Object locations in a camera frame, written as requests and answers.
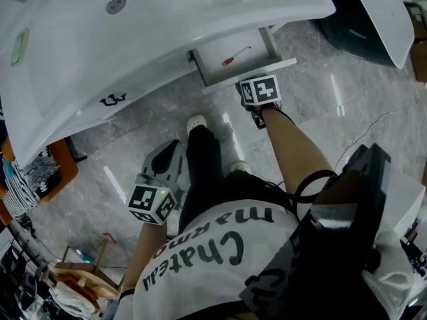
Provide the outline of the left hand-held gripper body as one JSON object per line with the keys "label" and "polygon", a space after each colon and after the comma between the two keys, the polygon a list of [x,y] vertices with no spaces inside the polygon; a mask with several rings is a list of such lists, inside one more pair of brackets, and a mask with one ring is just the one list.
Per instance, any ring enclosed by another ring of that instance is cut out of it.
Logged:
{"label": "left hand-held gripper body", "polygon": [[178,139],[160,145],[145,158],[127,199],[127,209],[137,220],[163,225],[179,205],[183,191],[177,180],[183,159],[184,148]]}

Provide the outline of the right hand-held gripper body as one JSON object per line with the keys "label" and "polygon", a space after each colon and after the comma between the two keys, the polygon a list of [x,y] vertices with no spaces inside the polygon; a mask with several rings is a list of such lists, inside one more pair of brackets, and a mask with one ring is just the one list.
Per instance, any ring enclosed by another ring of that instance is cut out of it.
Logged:
{"label": "right hand-held gripper body", "polygon": [[261,109],[273,105],[276,109],[282,106],[282,98],[278,80],[275,75],[261,75],[238,83],[238,93],[243,108],[251,113],[258,129],[264,129]]}

